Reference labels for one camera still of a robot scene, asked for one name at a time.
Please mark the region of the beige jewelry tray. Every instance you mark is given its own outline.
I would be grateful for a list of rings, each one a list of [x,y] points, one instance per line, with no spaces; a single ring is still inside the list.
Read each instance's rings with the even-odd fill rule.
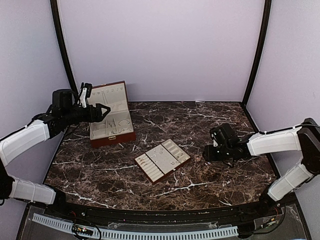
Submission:
[[[154,185],[186,164],[191,157],[173,140],[167,139],[134,159]]]

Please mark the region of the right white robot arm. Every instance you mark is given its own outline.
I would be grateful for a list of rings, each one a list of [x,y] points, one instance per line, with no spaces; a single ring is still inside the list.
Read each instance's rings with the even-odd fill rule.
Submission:
[[[260,202],[255,205],[255,213],[260,217],[266,217],[274,210],[275,202],[320,173],[320,126],[312,118],[296,126],[243,137],[230,124],[223,123],[209,134],[212,144],[206,145],[202,153],[208,162],[226,163],[264,154],[301,152],[301,160],[261,194]]]

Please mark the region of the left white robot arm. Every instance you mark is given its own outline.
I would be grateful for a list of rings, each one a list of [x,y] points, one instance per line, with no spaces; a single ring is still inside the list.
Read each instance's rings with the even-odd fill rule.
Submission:
[[[60,218],[67,218],[70,206],[58,197],[58,191],[13,176],[7,166],[30,149],[55,138],[69,126],[80,123],[98,123],[110,113],[111,108],[102,103],[89,104],[92,85],[86,83],[79,93],[71,89],[58,89],[52,93],[52,102],[47,111],[35,115],[20,129],[0,140],[0,200],[16,199],[29,203],[51,205],[51,210]]]

